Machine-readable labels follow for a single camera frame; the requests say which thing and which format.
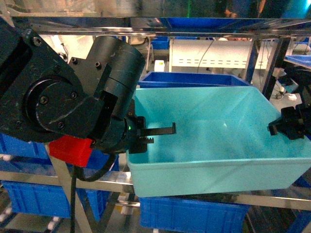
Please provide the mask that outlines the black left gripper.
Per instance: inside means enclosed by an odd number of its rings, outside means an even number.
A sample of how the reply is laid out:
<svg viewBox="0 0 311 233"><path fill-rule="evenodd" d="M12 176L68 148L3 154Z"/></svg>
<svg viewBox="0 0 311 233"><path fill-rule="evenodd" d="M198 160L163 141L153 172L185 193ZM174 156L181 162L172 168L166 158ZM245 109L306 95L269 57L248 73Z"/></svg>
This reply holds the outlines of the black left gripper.
<svg viewBox="0 0 311 233"><path fill-rule="evenodd" d="M165 128L146 128L146 119L135 113L135 101L131 100L127 115L123 120L112 117L109 127L101 138L94 138L93 147L106 154L145 153L147 144L153 144L154 138L147 136L176 134L176 123Z"/></svg>

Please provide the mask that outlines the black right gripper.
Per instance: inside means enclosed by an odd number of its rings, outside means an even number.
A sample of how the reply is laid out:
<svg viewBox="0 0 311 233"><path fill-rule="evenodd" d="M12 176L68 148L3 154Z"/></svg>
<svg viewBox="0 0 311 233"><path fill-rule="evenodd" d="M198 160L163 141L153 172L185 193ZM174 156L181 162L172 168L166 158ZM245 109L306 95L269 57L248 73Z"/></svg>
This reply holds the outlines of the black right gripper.
<svg viewBox="0 0 311 233"><path fill-rule="evenodd" d="M311 138L311 85L299 91L302 103L281 109L281 117L268 124L271 136L282 133L290 140Z"/></svg>

